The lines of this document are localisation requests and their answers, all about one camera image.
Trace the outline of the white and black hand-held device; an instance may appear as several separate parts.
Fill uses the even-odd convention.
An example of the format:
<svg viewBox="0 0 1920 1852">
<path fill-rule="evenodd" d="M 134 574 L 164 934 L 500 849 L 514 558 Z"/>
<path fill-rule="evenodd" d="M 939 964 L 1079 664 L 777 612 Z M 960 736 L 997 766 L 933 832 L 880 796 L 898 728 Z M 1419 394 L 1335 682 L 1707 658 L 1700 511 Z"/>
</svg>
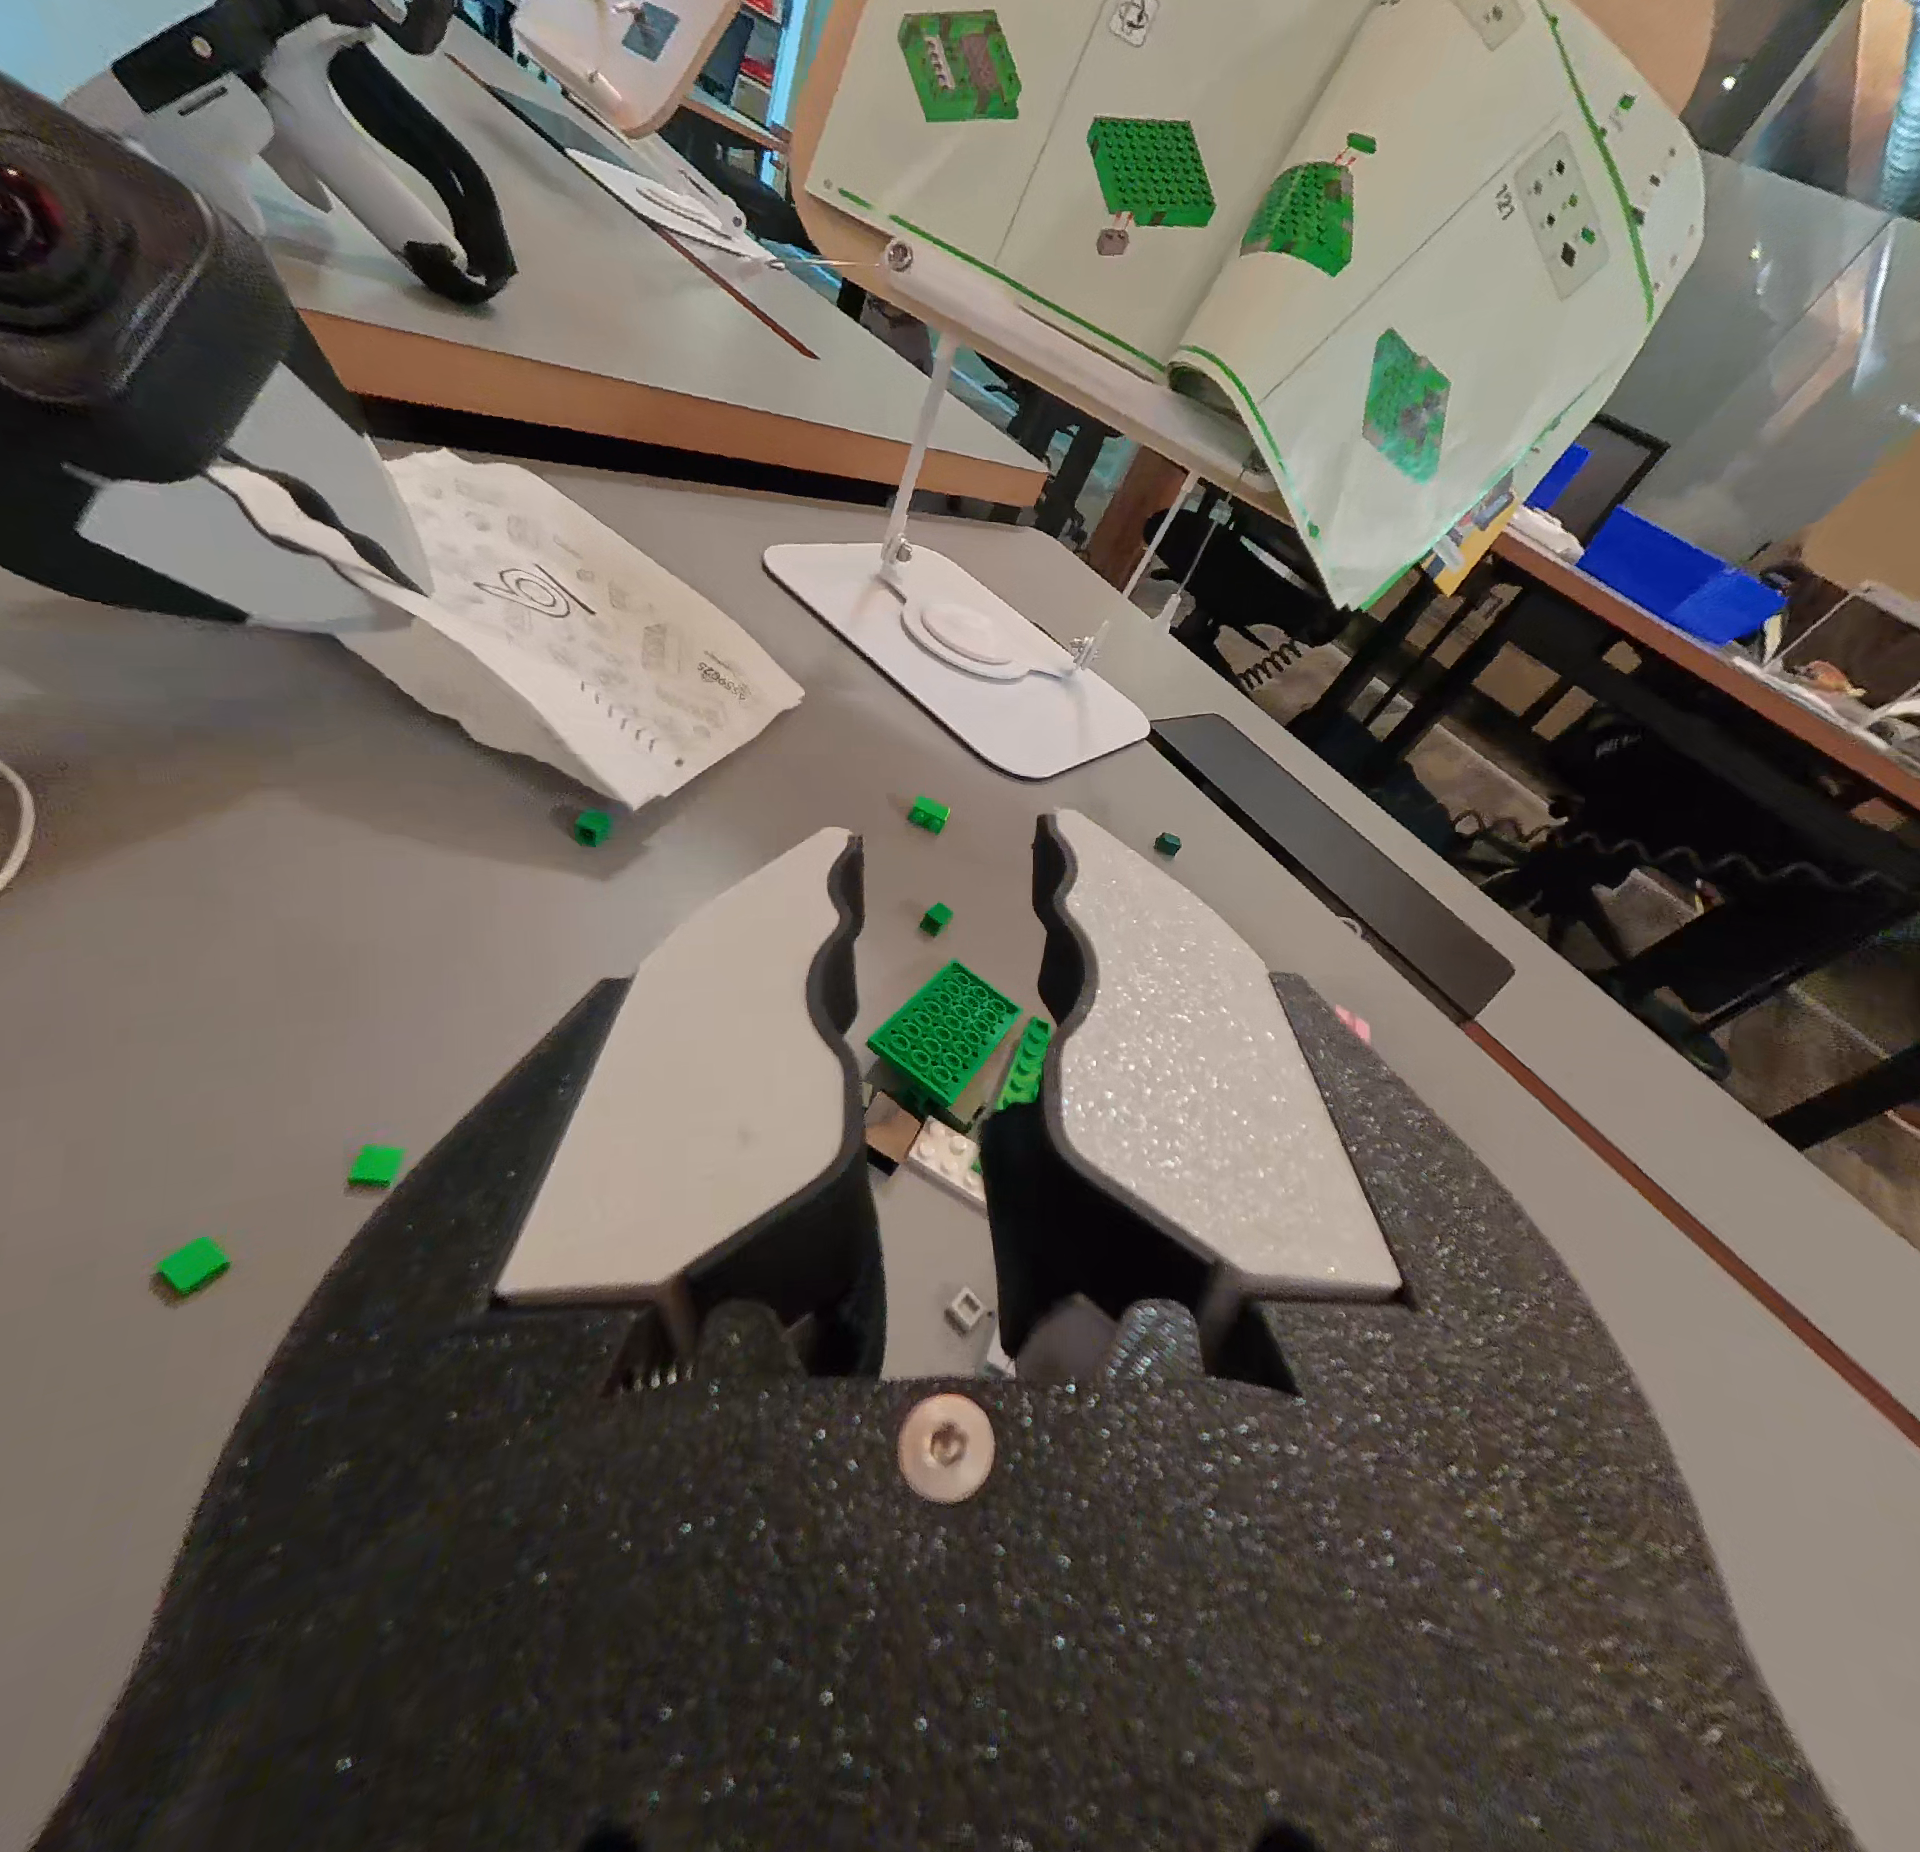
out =
<svg viewBox="0 0 1920 1852">
<path fill-rule="evenodd" d="M 63 98 L 253 234 L 263 160 L 353 219 L 425 287 L 490 304 L 515 253 L 480 163 L 376 52 L 434 55 L 458 0 L 211 0 Z"/>
</svg>

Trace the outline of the white printed paper bag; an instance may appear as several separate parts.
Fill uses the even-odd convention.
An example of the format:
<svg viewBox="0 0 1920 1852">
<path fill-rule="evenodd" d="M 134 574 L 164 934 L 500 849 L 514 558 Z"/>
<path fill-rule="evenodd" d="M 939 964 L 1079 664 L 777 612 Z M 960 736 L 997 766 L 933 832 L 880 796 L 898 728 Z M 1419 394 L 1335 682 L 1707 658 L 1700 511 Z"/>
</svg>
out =
<svg viewBox="0 0 1920 1852">
<path fill-rule="evenodd" d="M 425 712 L 624 809 L 680 789 L 802 703 L 704 594 L 539 473 L 450 450 L 389 464 L 429 588 L 341 644 Z"/>
</svg>

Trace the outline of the white metal stand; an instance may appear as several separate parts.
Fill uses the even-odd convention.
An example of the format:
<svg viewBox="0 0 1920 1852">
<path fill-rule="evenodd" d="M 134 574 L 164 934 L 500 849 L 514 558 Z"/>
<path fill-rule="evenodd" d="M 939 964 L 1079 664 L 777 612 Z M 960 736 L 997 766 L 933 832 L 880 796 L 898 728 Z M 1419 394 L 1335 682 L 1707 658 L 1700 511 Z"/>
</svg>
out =
<svg viewBox="0 0 1920 1852">
<path fill-rule="evenodd" d="M 952 352 L 970 344 L 1061 389 L 1071 407 L 1185 469 L 1185 486 L 1239 480 L 1229 426 L 1024 314 L 981 270 L 890 227 L 872 279 L 939 328 L 934 369 L 880 540 L 775 543 L 764 572 L 979 760 L 1017 781 L 1052 781 L 1148 736 L 1168 694 L 1141 690 L 1148 619 L 1133 587 L 1092 634 L 1053 639 L 954 556 L 912 540 L 922 479 Z"/>
<path fill-rule="evenodd" d="M 520 0 L 517 50 L 535 61 L 603 133 L 635 141 L 660 134 L 722 42 L 748 0 Z M 732 198 L 667 153 L 636 167 L 570 157 L 641 221 L 695 244 L 773 263 L 754 246 Z"/>
</svg>

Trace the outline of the instruction page on wooden board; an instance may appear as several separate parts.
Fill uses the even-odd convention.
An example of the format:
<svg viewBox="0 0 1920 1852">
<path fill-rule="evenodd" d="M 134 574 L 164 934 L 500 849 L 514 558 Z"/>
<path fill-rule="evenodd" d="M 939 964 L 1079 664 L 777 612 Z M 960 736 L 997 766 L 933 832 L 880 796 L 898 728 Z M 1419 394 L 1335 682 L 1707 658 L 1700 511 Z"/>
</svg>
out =
<svg viewBox="0 0 1920 1852">
<path fill-rule="evenodd" d="M 1532 491 L 1703 235 L 1585 0 L 840 0 L 816 67 L 809 224 L 1342 609 Z"/>
</svg>

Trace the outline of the green rectangular plate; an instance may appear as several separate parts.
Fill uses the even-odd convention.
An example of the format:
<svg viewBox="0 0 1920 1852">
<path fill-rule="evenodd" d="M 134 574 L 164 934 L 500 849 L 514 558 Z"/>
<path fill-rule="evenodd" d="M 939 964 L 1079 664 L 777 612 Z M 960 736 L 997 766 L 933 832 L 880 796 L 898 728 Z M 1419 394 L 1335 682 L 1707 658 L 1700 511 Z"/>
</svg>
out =
<svg viewBox="0 0 1920 1852">
<path fill-rule="evenodd" d="M 1018 1020 L 1017 1002 L 952 959 L 876 1030 L 869 1047 L 920 1095 L 952 1107 Z"/>
</svg>

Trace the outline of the table with wooden edge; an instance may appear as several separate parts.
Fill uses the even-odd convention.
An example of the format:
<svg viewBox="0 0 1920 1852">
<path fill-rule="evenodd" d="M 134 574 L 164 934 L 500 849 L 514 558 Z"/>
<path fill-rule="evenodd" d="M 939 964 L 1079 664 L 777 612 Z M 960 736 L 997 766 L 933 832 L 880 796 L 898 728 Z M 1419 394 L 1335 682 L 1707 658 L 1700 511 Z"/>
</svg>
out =
<svg viewBox="0 0 1920 1852">
<path fill-rule="evenodd" d="M 1566 817 L 1510 901 L 1561 907 L 1633 870 L 1715 893 L 1662 942 L 1614 950 L 1622 1002 L 1665 989 L 1731 1015 L 1916 920 L 1916 785 L 1843 758 L 1811 709 L 1524 540 L 1488 566 L 1515 587 L 1488 637 L 1583 705 L 1541 742 Z"/>
</svg>

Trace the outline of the adjoining grey desk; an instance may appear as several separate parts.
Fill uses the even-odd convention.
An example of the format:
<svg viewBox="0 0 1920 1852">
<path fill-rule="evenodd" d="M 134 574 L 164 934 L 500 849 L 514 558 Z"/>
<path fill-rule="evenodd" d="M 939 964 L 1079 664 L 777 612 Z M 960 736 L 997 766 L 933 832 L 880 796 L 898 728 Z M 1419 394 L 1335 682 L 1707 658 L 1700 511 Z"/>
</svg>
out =
<svg viewBox="0 0 1920 1852">
<path fill-rule="evenodd" d="M 1578 970 L 1511 952 L 1474 1026 L 1693 1215 L 1848 1368 L 1918 1410 L 1918 1252 Z"/>
</svg>

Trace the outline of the black tablet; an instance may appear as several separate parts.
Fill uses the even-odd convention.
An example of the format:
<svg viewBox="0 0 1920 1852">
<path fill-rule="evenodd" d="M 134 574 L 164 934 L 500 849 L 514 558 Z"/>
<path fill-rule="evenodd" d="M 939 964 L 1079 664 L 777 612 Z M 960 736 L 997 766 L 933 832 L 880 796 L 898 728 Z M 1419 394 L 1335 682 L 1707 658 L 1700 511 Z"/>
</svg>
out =
<svg viewBox="0 0 1920 1852">
<path fill-rule="evenodd" d="M 1227 718 L 1155 718 L 1148 738 L 1455 1020 L 1478 1019 L 1510 984 L 1511 964 L 1503 952 Z"/>
</svg>

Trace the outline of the white plate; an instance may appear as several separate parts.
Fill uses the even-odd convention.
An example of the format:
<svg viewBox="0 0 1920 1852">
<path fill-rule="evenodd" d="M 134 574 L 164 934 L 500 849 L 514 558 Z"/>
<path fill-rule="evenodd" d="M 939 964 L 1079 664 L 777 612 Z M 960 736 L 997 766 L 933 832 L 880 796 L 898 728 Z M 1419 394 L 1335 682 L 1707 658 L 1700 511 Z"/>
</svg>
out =
<svg viewBox="0 0 1920 1852">
<path fill-rule="evenodd" d="M 979 1215 L 988 1212 L 979 1142 L 970 1130 L 927 1118 L 922 1122 L 902 1164 L 907 1173 L 958 1197 Z"/>
</svg>

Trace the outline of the green studded plate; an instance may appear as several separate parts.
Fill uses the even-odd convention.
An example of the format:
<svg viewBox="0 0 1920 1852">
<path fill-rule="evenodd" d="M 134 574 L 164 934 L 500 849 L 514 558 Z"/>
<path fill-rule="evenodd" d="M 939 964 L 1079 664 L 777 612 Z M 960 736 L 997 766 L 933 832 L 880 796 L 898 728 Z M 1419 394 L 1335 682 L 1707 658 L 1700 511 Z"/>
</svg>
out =
<svg viewBox="0 0 1920 1852">
<path fill-rule="evenodd" d="M 999 1094 L 976 1122 L 979 1130 L 988 1125 L 988 1119 L 997 1118 L 1006 1108 L 1039 1103 L 1044 1078 L 1047 1050 L 1052 1043 L 1052 1030 L 1053 1026 L 1041 1011 L 1029 1015 L 1028 1020 L 1021 1026 L 1021 1037 L 1014 1043 L 1014 1052 L 1006 1064 Z"/>
</svg>

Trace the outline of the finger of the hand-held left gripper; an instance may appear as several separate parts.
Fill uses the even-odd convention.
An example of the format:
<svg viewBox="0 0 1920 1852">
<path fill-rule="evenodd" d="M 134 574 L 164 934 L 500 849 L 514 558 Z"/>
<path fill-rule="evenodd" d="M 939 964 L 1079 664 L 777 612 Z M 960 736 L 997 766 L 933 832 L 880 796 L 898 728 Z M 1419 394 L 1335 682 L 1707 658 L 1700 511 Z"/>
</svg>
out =
<svg viewBox="0 0 1920 1852">
<path fill-rule="evenodd" d="M 102 480 L 80 540 L 275 631 L 378 628 L 421 591 L 417 568 L 376 535 L 304 480 L 269 469 Z"/>
<path fill-rule="evenodd" d="M 340 381 L 309 326 L 291 344 L 210 479 L 289 548 L 343 553 L 395 587 L 432 594 L 409 511 L 376 453 L 365 413 Z"/>
</svg>

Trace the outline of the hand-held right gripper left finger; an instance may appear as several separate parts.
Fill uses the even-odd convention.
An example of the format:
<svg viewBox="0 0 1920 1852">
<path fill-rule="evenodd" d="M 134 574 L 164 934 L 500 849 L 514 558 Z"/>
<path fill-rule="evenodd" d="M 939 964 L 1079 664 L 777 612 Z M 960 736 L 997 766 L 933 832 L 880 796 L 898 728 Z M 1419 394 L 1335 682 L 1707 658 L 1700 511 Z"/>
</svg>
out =
<svg viewBox="0 0 1920 1852">
<path fill-rule="evenodd" d="M 496 1278 L 503 1312 L 633 1309 L 691 1359 L 748 1302 L 804 1370 L 884 1362 L 848 1043 L 865 850 L 825 826 L 701 903 L 624 984 Z"/>
</svg>

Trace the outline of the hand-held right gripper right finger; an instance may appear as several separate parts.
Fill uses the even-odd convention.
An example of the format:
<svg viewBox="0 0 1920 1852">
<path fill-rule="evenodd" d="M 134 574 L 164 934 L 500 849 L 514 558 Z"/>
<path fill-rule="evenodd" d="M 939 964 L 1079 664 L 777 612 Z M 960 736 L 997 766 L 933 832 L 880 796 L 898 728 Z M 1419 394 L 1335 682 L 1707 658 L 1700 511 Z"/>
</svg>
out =
<svg viewBox="0 0 1920 1852">
<path fill-rule="evenodd" d="M 1260 955 L 1078 811 L 1033 838 L 1053 1026 L 981 1167 L 999 1342 L 1070 1384 L 1163 1338 L 1290 1384 L 1269 1305 L 1403 1300 L 1401 1265 Z"/>
</svg>

